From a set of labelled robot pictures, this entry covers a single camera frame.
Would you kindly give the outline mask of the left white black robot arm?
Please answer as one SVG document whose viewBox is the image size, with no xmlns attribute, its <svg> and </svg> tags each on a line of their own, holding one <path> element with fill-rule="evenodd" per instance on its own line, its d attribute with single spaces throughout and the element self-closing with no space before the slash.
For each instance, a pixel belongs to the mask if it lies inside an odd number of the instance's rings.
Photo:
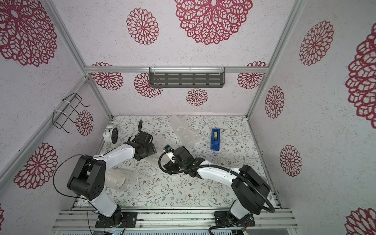
<svg viewBox="0 0 376 235">
<path fill-rule="evenodd" d="M 140 161 L 155 153 L 152 135 L 141 131 L 134 139 L 105 154 L 80 156 L 67 187 L 88 200 L 101 216 L 112 217 L 117 213 L 118 205 L 104 190 L 106 173 L 122 162 L 130 159 Z"/>
</svg>

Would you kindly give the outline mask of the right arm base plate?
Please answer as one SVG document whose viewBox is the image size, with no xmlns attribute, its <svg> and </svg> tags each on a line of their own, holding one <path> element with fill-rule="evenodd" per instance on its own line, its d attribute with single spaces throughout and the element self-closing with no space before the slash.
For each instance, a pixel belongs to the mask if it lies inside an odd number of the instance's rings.
<svg viewBox="0 0 376 235">
<path fill-rule="evenodd" d="M 243 218 L 236 218 L 229 211 L 214 212 L 215 226 L 219 228 L 227 227 L 254 227 L 256 225 L 253 214 L 249 213 Z"/>
</svg>

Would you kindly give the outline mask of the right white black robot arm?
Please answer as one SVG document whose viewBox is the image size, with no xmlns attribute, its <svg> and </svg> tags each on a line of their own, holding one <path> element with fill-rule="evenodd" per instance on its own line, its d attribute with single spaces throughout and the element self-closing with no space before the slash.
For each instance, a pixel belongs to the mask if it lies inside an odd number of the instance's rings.
<svg viewBox="0 0 376 235">
<path fill-rule="evenodd" d="M 194 157 L 184 147 L 164 148 L 158 158 L 160 170 L 166 174 L 187 174 L 192 178 L 211 180 L 230 187 L 236 199 L 228 210 L 229 217 L 242 219 L 262 210 L 274 213 L 276 209 L 268 200 L 271 191 L 268 183 L 252 167 L 228 168 L 216 165 L 204 158 Z"/>
</svg>

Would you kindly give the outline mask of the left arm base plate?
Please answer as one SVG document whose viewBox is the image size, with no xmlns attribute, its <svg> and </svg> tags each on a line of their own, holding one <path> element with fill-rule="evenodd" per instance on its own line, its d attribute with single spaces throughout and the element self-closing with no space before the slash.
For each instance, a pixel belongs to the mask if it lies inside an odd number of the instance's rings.
<svg viewBox="0 0 376 235">
<path fill-rule="evenodd" d="M 99 214 L 95 228 L 134 228 L 137 217 L 137 212 L 116 212 L 111 217 Z"/>
</svg>

